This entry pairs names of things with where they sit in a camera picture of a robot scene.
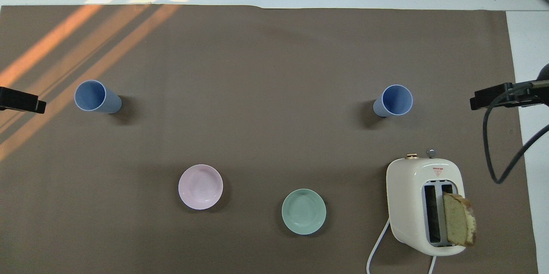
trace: white toaster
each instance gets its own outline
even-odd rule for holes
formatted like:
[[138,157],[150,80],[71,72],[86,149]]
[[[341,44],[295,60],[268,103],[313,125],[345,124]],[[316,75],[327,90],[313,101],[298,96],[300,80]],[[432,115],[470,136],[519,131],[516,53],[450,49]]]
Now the white toaster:
[[465,197],[457,166],[449,160],[408,154],[387,168],[387,204],[397,240],[431,256],[460,253],[446,236],[443,192]]

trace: plate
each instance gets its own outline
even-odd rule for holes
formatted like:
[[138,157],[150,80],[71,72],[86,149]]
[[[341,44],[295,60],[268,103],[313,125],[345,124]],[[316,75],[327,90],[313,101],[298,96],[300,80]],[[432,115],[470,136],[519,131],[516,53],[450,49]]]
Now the plate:
[[217,170],[208,165],[194,165],[179,179],[179,196],[189,208],[211,208],[223,192],[223,180]]
[[282,219],[298,235],[316,232],[326,220],[324,200],[313,190],[302,188],[291,192],[282,204]]

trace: brown surface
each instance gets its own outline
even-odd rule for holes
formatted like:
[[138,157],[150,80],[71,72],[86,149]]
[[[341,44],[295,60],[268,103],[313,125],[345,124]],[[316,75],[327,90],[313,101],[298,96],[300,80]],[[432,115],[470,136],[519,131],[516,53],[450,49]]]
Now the brown surface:
[[[75,9],[2,7],[0,67]],[[102,34],[117,12],[135,18]],[[504,12],[105,6],[11,87],[52,67],[46,114],[0,135],[2,273],[363,273],[388,216],[388,163],[427,147],[459,166],[478,223],[476,246],[435,273],[537,272],[524,163],[494,184],[483,112],[469,110],[475,90],[514,80]],[[74,106],[90,77],[122,96],[118,114]],[[372,102],[393,83],[414,107],[378,118]],[[499,170],[520,147],[518,112],[502,109],[490,123]],[[177,193],[196,163],[225,181],[205,211]],[[297,188],[327,204],[310,236],[282,222]],[[423,274],[429,262],[388,233],[372,273]]]

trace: toaster slot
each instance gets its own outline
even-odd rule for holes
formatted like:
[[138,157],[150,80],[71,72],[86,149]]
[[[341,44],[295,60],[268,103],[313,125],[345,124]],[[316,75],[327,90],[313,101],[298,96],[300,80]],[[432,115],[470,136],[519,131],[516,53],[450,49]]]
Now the toaster slot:
[[449,180],[435,180],[423,184],[423,216],[427,241],[434,247],[452,246],[446,234],[443,192],[457,193],[455,184]]

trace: cup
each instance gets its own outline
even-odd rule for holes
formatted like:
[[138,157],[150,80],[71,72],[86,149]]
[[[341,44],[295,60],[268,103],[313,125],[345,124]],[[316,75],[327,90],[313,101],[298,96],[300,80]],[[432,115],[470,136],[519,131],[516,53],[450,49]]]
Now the cup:
[[412,109],[412,93],[405,86],[388,86],[374,102],[374,112],[381,117],[404,115]]
[[74,92],[74,102],[83,111],[115,113],[122,107],[122,100],[97,80],[80,83]]

